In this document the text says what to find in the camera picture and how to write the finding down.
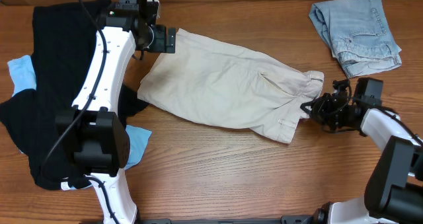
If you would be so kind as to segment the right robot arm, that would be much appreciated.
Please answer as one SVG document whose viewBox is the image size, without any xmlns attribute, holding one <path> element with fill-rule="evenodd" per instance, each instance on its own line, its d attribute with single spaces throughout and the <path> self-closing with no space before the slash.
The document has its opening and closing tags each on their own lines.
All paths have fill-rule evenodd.
<svg viewBox="0 0 423 224">
<path fill-rule="evenodd" d="M 381 156 L 360 198 L 327 203 L 306 223 L 421 223 L 422 139 L 392 109 L 382 105 L 383 81 L 364 77 L 356 88 L 349 80 L 334 81 L 325 93 L 301 109 L 328 133 L 358 131 L 370 137 Z"/>
</svg>

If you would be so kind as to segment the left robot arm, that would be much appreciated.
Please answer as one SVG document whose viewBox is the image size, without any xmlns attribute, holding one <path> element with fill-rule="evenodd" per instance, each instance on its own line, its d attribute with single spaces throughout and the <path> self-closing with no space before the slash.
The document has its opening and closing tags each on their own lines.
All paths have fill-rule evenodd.
<svg viewBox="0 0 423 224">
<path fill-rule="evenodd" d="M 157 24 L 158 0 L 118 0 L 92 19 L 96 48 L 85 82 L 71 108 L 56 116 L 54 147 L 89 181 L 103 211 L 103 223 L 141 223 L 128 188 L 125 166 L 130 138 L 118 118 L 126 68 L 134 52 L 173 54 L 175 28 Z"/>
</svg>

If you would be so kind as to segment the beige khaki shorts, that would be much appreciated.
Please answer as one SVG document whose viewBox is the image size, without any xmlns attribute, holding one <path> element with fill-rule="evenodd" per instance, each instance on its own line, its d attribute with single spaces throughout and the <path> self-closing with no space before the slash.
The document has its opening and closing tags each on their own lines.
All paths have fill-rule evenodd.
<svg viewBox="0 0 423 224">
<path fill-rule="evenodd" d="M 137 96 L 191 122 L 291 143 L 307 117 L 300 106 L 319 97 L 323 83 L 320 71 L 179 29 L 176 52 L 157 58 Z"/>
</svg>

